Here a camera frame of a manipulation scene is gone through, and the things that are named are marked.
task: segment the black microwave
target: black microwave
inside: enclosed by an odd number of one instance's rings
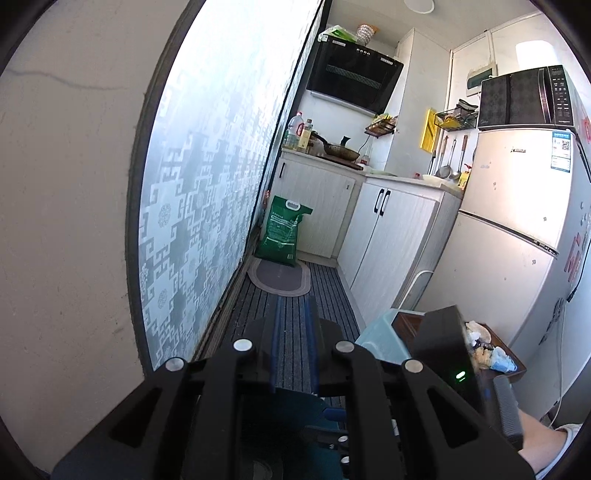
[[[307,88],[372,113],[384,113],[402,67],[380,52],[327,35],[320,43]]]
[[[509,73],[482,82],[478,128],[573,127],[568,75],[562,65]]]

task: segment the white refrigerator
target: white refrigerator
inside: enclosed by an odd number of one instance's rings
[[[579,277],[591,225],[585,161],[568,130],[481,132],[460,212],[416,310],[456,304],[527,365]]]

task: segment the microwave handle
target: microwave handle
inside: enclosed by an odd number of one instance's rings
[[[546,95],[546,85],[544,83],[544,68],[538,70],[538,90],[540,91],[540,103],[542,104],[544,120],[547,124],[551,124],[552,117],[550,115],[550,106]]]

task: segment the gray oval mat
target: gray oval mat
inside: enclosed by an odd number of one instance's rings
[[[257,287],[282,297],[299,297],[310,291],[311,275],[308,265],[295,261],[295,267],[253,258],[248,276]]]

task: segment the green and white plastic bag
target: green and white plastic bag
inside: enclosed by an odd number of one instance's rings
[[[296,264],[297,226],[312,209],[275,196],[267,218],[265,236],[256,250],[257,257],[286,265]]]

